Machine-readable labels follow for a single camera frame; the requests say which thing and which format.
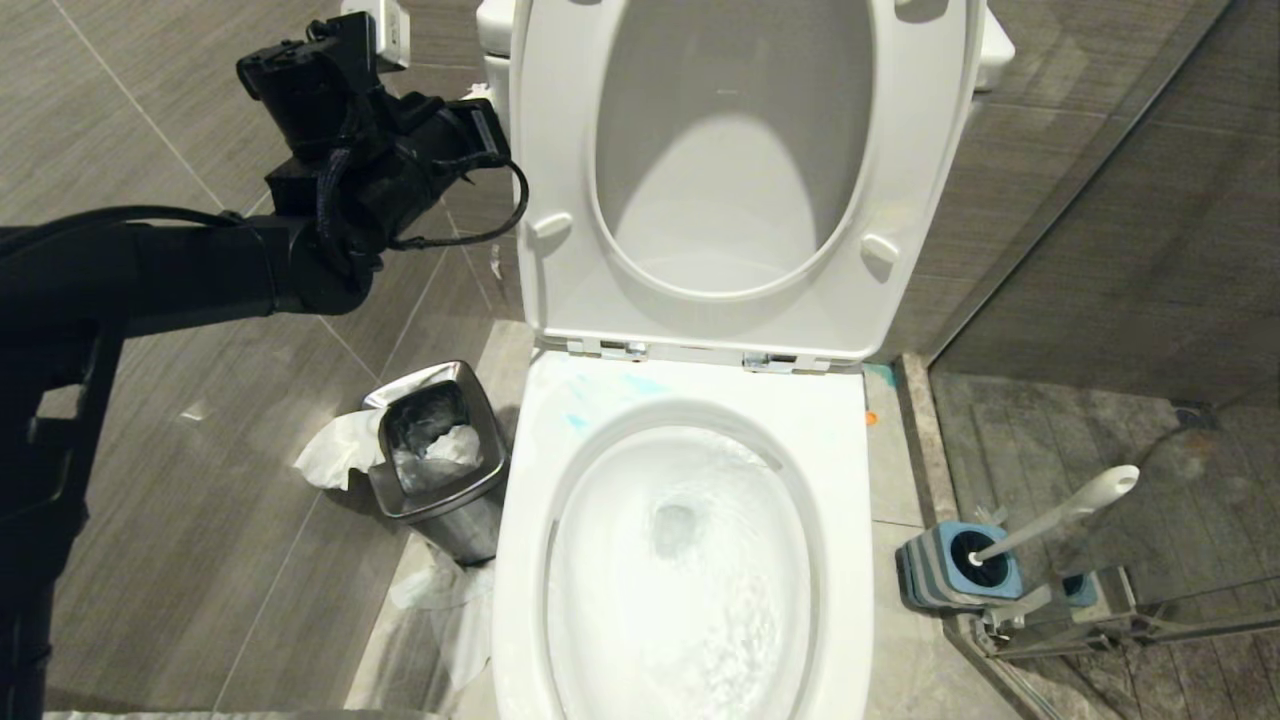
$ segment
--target toilet brush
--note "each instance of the toilet brush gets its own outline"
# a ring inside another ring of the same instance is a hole
[[[1138,483],[1138,468],[1111,468],[1057,507],[1009,534],[1002,528],[946,521],[908,541],[896,553],[905,600],[922,609],[977,610],[1023,594],[1012,550],[1124,497]]]

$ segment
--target tissue paper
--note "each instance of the tissue paper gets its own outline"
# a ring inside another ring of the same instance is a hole
[[[361,410],[334,418],[302,448],[293,468],[317,488],[347,489],[349,469],[367,473],[385,460],[378,445],[378,427],[385,411]]]

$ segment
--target toilet bowl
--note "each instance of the toilet bowl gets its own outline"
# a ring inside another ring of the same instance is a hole
[[[517,3],[538,337],[498,539],[503,720],[860,717],[860,363],[964,126],[980,0]]]

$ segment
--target toilet brush holder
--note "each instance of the toilet brush holder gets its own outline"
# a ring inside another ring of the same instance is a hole
[[[1021,571],[1012,553],[982,565],[969,561],[1007,536],[1001,528],[946,521],[911,538],[897,552],[902,589],[922,609],[978,610],[1012,602],[1023,594]]]

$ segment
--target shower floor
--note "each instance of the shower floor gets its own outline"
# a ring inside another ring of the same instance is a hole
[[[1124,565],[1185,624],[1280,609],[1280,410],[1005,378],[931,377],[961,519],[1018,528],[1119,464],[1143,475],[1087,525],[1019,548],[1027,587]],[[1280,717],[1280,630],[1021,660],[1064,717]]]

